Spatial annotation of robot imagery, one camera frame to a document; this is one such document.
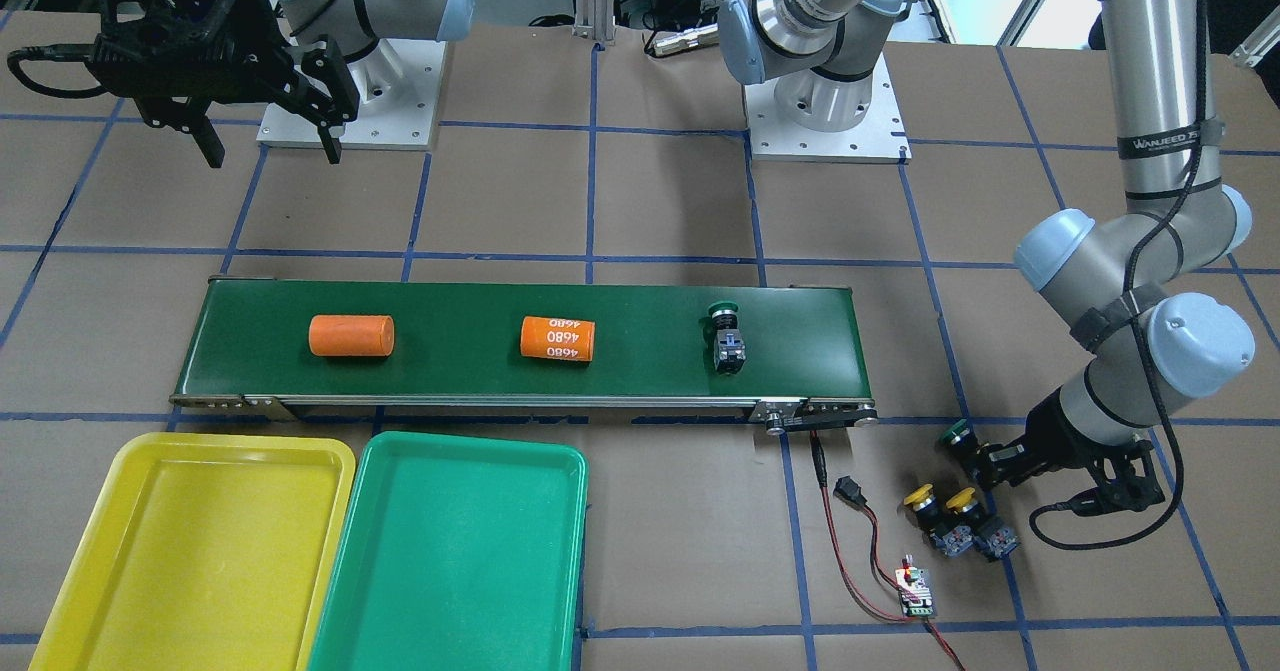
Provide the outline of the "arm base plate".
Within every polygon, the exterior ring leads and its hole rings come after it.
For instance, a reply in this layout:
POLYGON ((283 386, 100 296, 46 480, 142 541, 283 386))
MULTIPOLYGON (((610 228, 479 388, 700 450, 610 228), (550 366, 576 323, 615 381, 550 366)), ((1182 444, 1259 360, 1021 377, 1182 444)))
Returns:
MULTIPOLYGON (((324 44, 311 45, 301 69, 311 74, 323 93, 324 79, 340 79, 337 74, 339 53, 326 53, 324 44)), ((436 131, 436 111, 451 44, 421 38, 380 38, 369 55, 347 64, 352 79, 348 93, 358 100, 353 119, 342 128, 329 131, 344 150, 392 150, 428 152, 436 131)), ((321 150, 317 128, 306 118, 278 105, 269 105, 261 120, 257 142, 268 147, 321 150)))
POLYGON ((742 101, 756 160, 905 164, 913 158, 884 56, 855 82, 803 70, 746 86, 742 101))

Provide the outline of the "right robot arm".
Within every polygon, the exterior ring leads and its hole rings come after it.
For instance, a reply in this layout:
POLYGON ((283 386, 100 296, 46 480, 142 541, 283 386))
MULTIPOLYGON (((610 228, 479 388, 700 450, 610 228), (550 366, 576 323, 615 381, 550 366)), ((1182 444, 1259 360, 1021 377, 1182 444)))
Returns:
POLYGON ((329 163, 344 146, 425 151, 445 47, 472 15, 474 0, 101 0, 84 67, 211 168, 225 155, 215 102, 261 102, 261 142, 329 163))

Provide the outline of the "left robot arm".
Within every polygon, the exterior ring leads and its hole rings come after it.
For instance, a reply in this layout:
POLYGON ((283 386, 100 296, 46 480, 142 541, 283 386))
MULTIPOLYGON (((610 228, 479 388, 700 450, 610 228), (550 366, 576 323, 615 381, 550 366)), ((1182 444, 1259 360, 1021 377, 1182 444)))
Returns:
MULTIPOLYGON (((1116 109, 1126 211, 1107 223, 1065 209, 1015 248, 1028 284, 1069 325, 1089 364, 1041 401, 1024 433, 983 444, 968 429, 943 439, 968 478, 989 489, 1084 469, 1094 488, 1079 515, 1140 511, 1164 499, 1142 430, 1215 394, 1248 368, 1254 338, 1235 310, 1166 284, 1234 251, 1251 207, 1224 184, 1213 106, 1207 0, 1098 0, 1116 109)), ((744 86, 790 83, 791 117, 815 117, 815 92, 865 93, 904 0, 726 0, 719 46, 744 86)))

